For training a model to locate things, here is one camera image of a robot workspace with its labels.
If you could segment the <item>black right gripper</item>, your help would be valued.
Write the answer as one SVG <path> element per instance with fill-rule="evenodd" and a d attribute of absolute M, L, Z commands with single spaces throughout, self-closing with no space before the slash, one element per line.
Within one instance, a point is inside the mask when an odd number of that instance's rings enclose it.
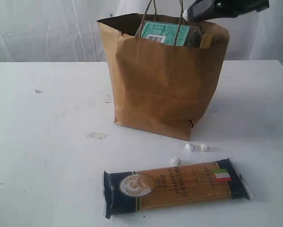
<path fill-rule="evenodd" d="M 196 0 L 187 9 L 187 21 L 199 22 L 217 18 L 236 18 L 252 11 L 269 8 L 269 0 Z"/>

